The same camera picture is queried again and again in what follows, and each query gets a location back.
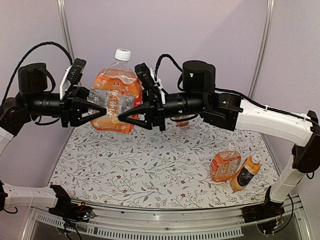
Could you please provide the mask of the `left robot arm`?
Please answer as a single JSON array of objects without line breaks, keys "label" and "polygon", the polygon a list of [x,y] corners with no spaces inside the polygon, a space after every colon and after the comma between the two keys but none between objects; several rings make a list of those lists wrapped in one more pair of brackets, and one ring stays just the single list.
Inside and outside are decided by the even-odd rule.
[{"label": "left robot arm", "polygon": [[[43,62],[23,66],[23,61],[34,50],[42,46],[55,46],[62,50],[69,60],[59,92],[55,93],[56,82]],[[59,43],[45,41],[33,46],[19,61],[9,80],[12,84],[18,77],[19,91],[15,97],[4,95],[0,105],[0,150],[4,151],[22,127],[33,121],[42,126],[43,116],[61,122],[62,127],[79,127],[104,116],[107,110],[87,100],[90,91],[79,87],[86,61],[73,60],[69,52]],[[72,203],[71,197],[60,185],[49,187],[21,187],[0,183],[0,209],[9,214],[11,208],[45,207],[50,214],[80,220],[92,208],[84,203]]]}]

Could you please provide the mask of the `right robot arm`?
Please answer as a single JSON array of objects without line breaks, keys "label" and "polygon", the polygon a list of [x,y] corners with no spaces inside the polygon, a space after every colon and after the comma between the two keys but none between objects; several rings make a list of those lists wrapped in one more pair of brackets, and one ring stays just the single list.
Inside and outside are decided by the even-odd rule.
[{"label": "right robot arm", "polygon": [[168,118],[198,115],[221,129],[253,131],[293,143],[289,162],[258,208],[262,218],[274,214],[302,178],[319,168],[320,125],[315,112],[292,113],[257,103],[235,90],[216,88],[215,66],[201,60],[179,67],[178,93],[162,94],[157,73],[144,63],[134,70],[144,89],[142,104],[121,113],[121,122],[163,131]]}]

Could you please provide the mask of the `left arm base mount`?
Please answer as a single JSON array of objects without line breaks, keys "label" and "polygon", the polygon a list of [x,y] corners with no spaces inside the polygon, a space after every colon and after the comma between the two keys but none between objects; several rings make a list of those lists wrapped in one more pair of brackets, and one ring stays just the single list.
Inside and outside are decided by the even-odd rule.
[{"label": "left arm base mount", "polygon": [[50,214],[75,222],[88,222],[95,216],[93,208],[86,205],[84,201],[72,203],[71,197],[62,186],[51,185],[50,188],[57,198],[55,206],[48,209]]}]

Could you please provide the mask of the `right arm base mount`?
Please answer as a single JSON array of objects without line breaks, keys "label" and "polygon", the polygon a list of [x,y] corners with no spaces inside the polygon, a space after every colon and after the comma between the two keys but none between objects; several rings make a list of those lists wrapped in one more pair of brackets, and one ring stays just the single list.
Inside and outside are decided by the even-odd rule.
[{"label": "right arm base mount", "polygon": [[279,220],[285,213],[283,204],[271,201],[271,187],[269,186],[264,197],[264,202],[260,204],[245,206],[241,209],[242,217],[245,223],[252,223],[273,218],[271,221],[265,221],[257,224],[258,230],[264,235],[274,234],[279,226]]}]

